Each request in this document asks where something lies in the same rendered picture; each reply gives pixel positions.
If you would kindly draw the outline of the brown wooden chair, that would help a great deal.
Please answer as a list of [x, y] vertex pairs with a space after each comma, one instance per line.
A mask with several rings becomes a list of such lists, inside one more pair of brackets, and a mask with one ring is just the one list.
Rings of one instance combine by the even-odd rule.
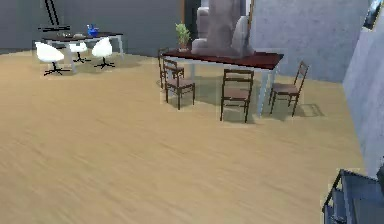
[[166, 102], [169, 102], [169, 93], [177, 96], [177, 108], [181, 107], [181, 98], [185, 93], [192, 93], [192, 103], [195, 103], [196, 84], [184, 77], [184, 69], [177, 66], [175, 61], [163, 59], [163, 70], [166, 74], [170, 73], [171, 78], [166, 78], [164, 83]]
[[175, 61], [172, 61], [172, 60], [168, 60], [167, 62], [165, 61], [165, 56], [164, 54], [166, 52], [168, 52], [170, 50], [169, 47], [163, 47], [163, 48], [159, 48], [158, 51], [157, 51], [157, 59], [158, 59], [158, 66], [159, 66], [159, 77], [160, 77], [160, 87], [163, 89], [164, 88], [164, 84], [165, 84], [165, 80], [167, 79], [167, 72], [165, 71], [164, 69], [164, 66], [165, 65], [169, 65], [170, 67], [173, 67], [173, 68], [176, 68], [178, 70], [180, 70], [180, 75], [184, 78], [185, 75], [184, 75], [184, 67], [182, 66], [179, 66], [177, 64], [177, 62]]
[[[221, 85], [220, 120], [223, 120], [224, 107], [241, 107], [244, 122], [248, 121], [248, 113], [254, 84], [255, 72], [252, 70], [225, 69]], [[229, 87], [228, 83], [246, 83], [247, 88]]]
[[292, 83], [273, 83], [270, 89], [270, 95], [268, 99], [268, 104], [271, 106], [270, 113], [273, 113], [274, 104], [278, 96], [286, 96], [288, 100], [288, 105], [291, 105], [291, 102], [294, 102], [291, 116], [295, 115], [297, 103], [299, 102], [299, 97], [301, 90], [303, 88], [309, 66], [301, 61], [298, 66], [294, 81]]

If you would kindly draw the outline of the framed wall picture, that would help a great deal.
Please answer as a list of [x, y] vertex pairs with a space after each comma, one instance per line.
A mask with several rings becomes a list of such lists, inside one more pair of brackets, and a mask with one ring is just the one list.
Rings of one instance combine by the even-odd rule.
[[367, 16], [365, 18], [363, 27], [372, 30], [375, 26], [375, 22], [380, 14], [381, 6], [384, 3], [384, 0], [372, 0]]

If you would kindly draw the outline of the grey stone statue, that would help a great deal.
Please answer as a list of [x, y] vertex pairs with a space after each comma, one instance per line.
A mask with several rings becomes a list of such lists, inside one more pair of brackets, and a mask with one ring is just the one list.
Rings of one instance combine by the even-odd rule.
[[242, 58], [251, 55], [250, 33], [255, 0], [207, 0], [197, 10], [198, 38], [191, 52], [197, 55]]

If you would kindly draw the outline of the white swivel chair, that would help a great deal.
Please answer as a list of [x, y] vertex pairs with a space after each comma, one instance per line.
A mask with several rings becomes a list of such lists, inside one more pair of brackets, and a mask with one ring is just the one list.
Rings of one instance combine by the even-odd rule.
[[42, 62], [51, 63], [53, 66], [52, 69], [46, 70], [44, 75], [48, 75], [52, 73], [58, 73], [62, 75], [64, 72], [64, 69], [59, 68], [57, 66], [57, 63], [59, 61], [62, 61], [65, 58], [64, 54], [61, 53], [55, 47], [48, 45], [46, 43], [36, 42], [35, 46], [36, 46], [37, 58]]
[[102, 63], [98, 64], [98, 67], [100, 67], [101, 69], [103, 69], [104, 67], [107, 67], [107, 66], [109, 66], [109, 67], [114, 66], [113, 63], [107, 63], [106, 62], [106, 58], [111, 56], [113, 53], [113, 48], [112, 48], [112, 45], [111, 45], [108, 37], [105, 37], [105, 38], [99, 40], [94, 45], [91, 53], [94, 57], [102, 59]]
[[76, 62], [85, 63], [87, 61], [86, 58], [82, 58], [81, 57], [81, 54], [88, 50], [87, 45], [86, 45], [85, 42], [80, 42], [78, 44], [70, 44], [69, 48], [70, 48], [70, 51], [72, 53], [76, 53], [77, 54]]

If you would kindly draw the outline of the dark red dining table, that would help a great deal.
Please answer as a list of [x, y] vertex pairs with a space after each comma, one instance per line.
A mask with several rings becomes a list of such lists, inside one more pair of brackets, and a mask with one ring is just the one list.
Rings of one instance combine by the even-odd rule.
[[190, 64], [190, 77], [195, 78], [196, 64], [224, 65], [231, 69], [249, 69], [261, 73], [261, 84], [257, 98], [257, 115], [261, 116], [264, 109], [264, 102], [270, 93], [272, 83], [275, 81], [278, 66], [284, 55], [273, 52], [253, 52], [242, 58], [215, 57], [193, 54], [191, 51], [180, 52], [170, 50], [164, 53], [170, 60], [185, 61]]

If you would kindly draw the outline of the dark table with white legs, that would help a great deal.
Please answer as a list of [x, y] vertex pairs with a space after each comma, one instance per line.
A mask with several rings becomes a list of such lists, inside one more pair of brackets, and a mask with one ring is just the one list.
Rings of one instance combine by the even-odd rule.
[[72, 59], [72, 52], [70, 51], [70, 44], [75, 44], [78, 42], [96, 42], [103, 38], [116, 39], [119, 45], [119, 53], [121, 58], [124, 58], [124, 50], [123, 50], [123, 42], [122, 42], [122, 33], [114, 33], [114, 32], [99, 32], [95, 37], [93, 36], [84, 36], [79, 38], [74, 37], [63, 37], [58, 35], [48, 35], [43, 36], [42, 39], [48, 44], [61, 44], [65, 46], [66, 49], [66, 58], [70, 61], [71, 69], [73, 73], [76, 73], [76, 66]]

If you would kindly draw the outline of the green potted house plant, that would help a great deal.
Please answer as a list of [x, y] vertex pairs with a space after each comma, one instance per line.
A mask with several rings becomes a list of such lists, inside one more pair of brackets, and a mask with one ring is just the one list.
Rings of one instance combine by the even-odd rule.
[[184, 23], [177, 23], [175, 24], [175, 26], [176, 26], [178, 43], [180, 45], [180, 50], [187, 51], [188, 50], [187, 44], [190, 40], [190, 31], [187, 29]]

